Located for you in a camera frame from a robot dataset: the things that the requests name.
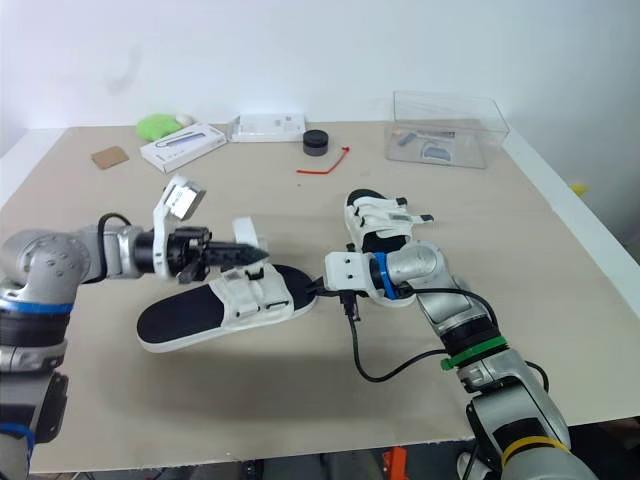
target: red cable tie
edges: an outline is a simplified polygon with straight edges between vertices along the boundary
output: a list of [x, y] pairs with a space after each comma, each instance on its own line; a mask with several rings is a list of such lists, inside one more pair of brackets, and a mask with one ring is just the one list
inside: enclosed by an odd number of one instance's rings
[[309, 175], [328, 175], [329, 173], [333, 172], [338, 165], [340, 165], [340, 162], [344, 160], [344, 157], [347, 156], [347, 153], [349, 153], [350, 150], [351, 148], [349, 147], [342, 147], [342, 155], [340, 155], [338, 161], [334, 163], [329, 170], [296, 170], [296, 173], [306, 173]]

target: clear plastic box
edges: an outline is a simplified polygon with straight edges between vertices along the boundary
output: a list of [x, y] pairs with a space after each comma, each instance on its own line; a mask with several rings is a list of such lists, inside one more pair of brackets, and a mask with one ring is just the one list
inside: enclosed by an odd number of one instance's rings
[[508, 133], [491, 99], [396, 91], [385, 155], [402, 162], [485, 168]]

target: white cardboard box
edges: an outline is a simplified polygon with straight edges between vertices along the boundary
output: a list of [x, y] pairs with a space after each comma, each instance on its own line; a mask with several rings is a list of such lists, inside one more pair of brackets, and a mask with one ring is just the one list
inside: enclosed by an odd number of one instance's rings
[[140, 147], [142, 158], [169, 173], [227, 143], [227, 137], [206, 123], [194, 123]]

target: red object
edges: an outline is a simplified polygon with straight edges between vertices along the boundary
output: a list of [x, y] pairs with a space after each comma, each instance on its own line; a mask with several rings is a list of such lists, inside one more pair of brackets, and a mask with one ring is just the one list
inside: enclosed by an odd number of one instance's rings
[[342, 155], [338, 158], [338, 161], [334, 163], [329, 170], [296, 170], [297, 173], [307, 173], [309, 175], [328, 175], [333, 172], [335, 168], [340, 165], [340, 162], [344, 160], [351, 149], [349, 147], [342, 147]]
[[407, 450], [402, 447], [393, 447], [382, 454], [386, 480], [409, 480], [405, 470], [407, 467]]

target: yellow ring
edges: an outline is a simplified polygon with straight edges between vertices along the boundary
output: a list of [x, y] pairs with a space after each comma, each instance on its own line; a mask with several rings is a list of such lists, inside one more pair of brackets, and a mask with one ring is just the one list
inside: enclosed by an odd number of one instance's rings
[[519, 450], [520, 448], [526, 445], [531, 445], [533, 443], [545, 443], [552, 447], [559, 448], [560, 450], [564, 450], [567, 453], [569, 452], [569, 449], [564, 443], [559, 442], [554, 438], [543, 437], [543, 436], [524, 437], [519, 440], [516, 440], [505, 449], [504, 453], [502, 454], [502, 466], [504, 467], [506, 465], [507, 460], [513, 454], [513, 452], [515, 452], [516, 450]]

